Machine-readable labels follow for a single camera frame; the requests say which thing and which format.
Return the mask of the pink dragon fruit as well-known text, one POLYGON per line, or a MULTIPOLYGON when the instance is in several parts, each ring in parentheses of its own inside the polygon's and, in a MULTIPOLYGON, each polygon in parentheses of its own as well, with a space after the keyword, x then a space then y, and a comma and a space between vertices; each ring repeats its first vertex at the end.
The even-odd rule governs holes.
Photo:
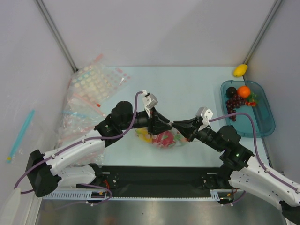
POLYGON ((175 136, 171 131, 166 131, 158 135, 154 135, 153 142, 153 145, 158 148, 169 148, 176 143, 175 136))

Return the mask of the pink dotted zip top bag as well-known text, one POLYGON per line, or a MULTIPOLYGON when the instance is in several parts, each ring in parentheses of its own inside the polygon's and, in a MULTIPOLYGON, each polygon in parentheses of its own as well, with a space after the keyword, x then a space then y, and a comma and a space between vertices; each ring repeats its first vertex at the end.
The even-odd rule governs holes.
POLYGON ((181 147, 188 143, 187 139, 175 128, 158 135, 152 135, 148 133, 147 128, 143 127, 136 129, 135 135, 140 140, 160 149, 181 147))

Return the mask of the yellow banana bunch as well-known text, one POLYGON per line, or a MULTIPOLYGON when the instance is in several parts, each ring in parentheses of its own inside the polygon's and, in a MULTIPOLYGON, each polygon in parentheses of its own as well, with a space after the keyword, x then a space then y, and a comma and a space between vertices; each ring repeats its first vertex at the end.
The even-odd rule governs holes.
POLYGON ((143 128, 138 128, 138 129, 135 131, 135 133, 136 133, 136 136, 137 136, 139 139, 141 139, 141 140, 143 140, 143 141, 145 141, 145 142, 147 142, 147 143, 151 143, 151 144, 154 143, 154 142, 153 142, 153 135, 150 134, 150 133, 148 132, 148 129, 147 129, 147 128, 145 128, 145 127, 143 127, 143 128))

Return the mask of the yellow mango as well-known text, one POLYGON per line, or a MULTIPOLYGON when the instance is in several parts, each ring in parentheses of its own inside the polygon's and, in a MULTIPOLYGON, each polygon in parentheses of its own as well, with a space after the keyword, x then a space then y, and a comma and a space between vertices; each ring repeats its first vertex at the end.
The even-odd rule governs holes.
POLYGON ((236 69, 233 72, 233 76, 235 77, 242 77, 248 69, 247 64, 240 64, 236 67, 236 69))

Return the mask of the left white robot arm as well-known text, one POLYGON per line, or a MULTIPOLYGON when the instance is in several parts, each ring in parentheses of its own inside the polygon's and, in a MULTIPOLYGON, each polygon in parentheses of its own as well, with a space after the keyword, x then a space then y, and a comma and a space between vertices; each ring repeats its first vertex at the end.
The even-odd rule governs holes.
POLYGON ((103 175, 97 165, 88 164, 79 169, 69 166, 116 143, 127 130, 137 128, 147 128, 149 134, 158 135, 171 130, 172 126, 154 107, 137 112, 130 102, 121 101, 102 122, 68 146, 45 153, 40 150, 31 152, 25 172, 33 192, 37 197, 43 197, 62 186, 101 186, 103 175))

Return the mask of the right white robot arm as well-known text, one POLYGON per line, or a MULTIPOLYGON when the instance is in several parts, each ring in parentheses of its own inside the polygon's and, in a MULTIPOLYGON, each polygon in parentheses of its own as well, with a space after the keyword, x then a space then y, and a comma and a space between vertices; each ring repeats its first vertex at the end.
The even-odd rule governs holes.
POLYGON ((233 126, 223 126, 217 132, 203 124, 201 118, 175 121, 172 126, 187 141, 201 141, 221 153, 223 162, 216 182, 221 188, 230 185, 255 195, 282 212, 289 221, 300 223, 300 185, 263 163, 258 151, 240 144, 241 137, 233 126))

